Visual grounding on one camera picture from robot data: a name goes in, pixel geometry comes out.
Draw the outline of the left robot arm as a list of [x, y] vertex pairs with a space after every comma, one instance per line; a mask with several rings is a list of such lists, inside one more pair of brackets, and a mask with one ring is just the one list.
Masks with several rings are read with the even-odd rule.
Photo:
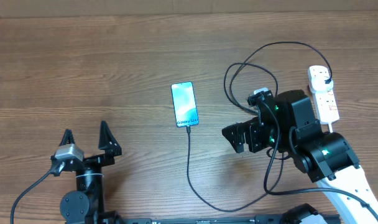
[[60, 213], [66, 223], [123, 223], [116, 211], [106, 211], [102, 168], [115, 164], [115, 157], [122, 155], [107, 122], [102, 121], [99, 130], [98, 149], [102, 154], [85, 157], [75, 144], [72, 130], [67, 129], [55, 154], [50, 173], [55, 177], [62, 172], [74, 172], [76, 190], [63, 196]]

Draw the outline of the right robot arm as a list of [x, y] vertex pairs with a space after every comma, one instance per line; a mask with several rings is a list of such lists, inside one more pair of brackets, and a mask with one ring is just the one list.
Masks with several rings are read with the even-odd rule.
[[323, 192], [345, 223], [378, 223], [378, 201], [359, 158], [342, 135], [322, 130], [303, 90], [277, 96], [260, 91], [247, 102], [257, 107], [257, 116], [222, 130], [234, 150], [242, 153], [247, 144], [253, 153], [267, 147], [287, 152], [295, 167], [317, 185], [281, 195]]

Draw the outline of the Samsung Galaxy smartphone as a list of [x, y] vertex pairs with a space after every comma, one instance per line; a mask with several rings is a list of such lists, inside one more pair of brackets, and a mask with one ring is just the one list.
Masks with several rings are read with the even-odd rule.
[[171, 91], [177, 127], [198, 125], [199, 117], [193, 83], [172, 84]]

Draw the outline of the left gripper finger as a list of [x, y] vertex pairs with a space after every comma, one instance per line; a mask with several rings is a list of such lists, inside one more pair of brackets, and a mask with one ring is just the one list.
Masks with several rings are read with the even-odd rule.
[[62, 137], [62, 140], [59, 144], [59, 146], [64, 146], [64, 145], [67, 145], [67, 144], [74, 144], [75, 143], [75, 140], [74, 140], [74, 137], [73, 137], [73, 132], [71, 129], [66, 129], [64, 134], [63, 134], [63, 137]]
[[102, 121], [100, 125], [98, 149], [112, 156], [122, 155], [122, 148], [113, 136], [106, 121]]

